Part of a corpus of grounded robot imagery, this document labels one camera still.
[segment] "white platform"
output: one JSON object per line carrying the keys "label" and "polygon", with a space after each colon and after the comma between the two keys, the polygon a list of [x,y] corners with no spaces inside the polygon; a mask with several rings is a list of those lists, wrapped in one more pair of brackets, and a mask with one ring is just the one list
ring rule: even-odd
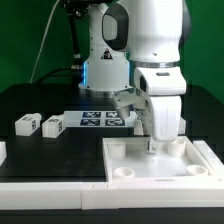
{"label": "white platform", "polygon": [[[125,156],[110,158],[108,146],[121,140]],[[167,155],[166,145],[157,154],[148,154],[146,138],[104,139],[107,182],[1,183],[0,209],[223,207],[223,164],[206,143],[184,140],[186,155],[175,158]],[[192,164],[206,167],[208,175],[187,176],[186,167]],[[120,167],[131,168],[135,176],[114,177],[113,171]]]}

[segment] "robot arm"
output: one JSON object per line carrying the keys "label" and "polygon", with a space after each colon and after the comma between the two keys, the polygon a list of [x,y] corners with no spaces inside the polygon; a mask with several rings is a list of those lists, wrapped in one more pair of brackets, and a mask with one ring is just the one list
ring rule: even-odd
{"label": "robot arm", "polygon": [[[184,0],[121,0],[103,18],[104,40],[113,49],[130,50],[134,67],[130,84],[135,91],[118,93],[115,107],[125,118],[128,104],[133,104],[151,136],[152,152],[155,142],[174,141],[178,135],[179,95],[186,91],[186,82],[177,67],[184,7]],[[123,35],[124,30],[128,31],[127,36]]]}

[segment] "green background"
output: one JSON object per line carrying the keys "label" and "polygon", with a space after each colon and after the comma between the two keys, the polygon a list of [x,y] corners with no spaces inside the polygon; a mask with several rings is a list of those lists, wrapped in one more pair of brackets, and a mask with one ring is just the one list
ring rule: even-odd
{"label": "green background", "polygon": [[[56,0],[1,0],[0,91],[28,83],[50,11]],[[181,49],[181,69],[188,83],[203,86],[224,103],[224,1],[186,0],[192,33]],[[77,22],[81,53],[89,54],[88,19]],[[65,10],[57,8],[34,80],[72,64]]]}

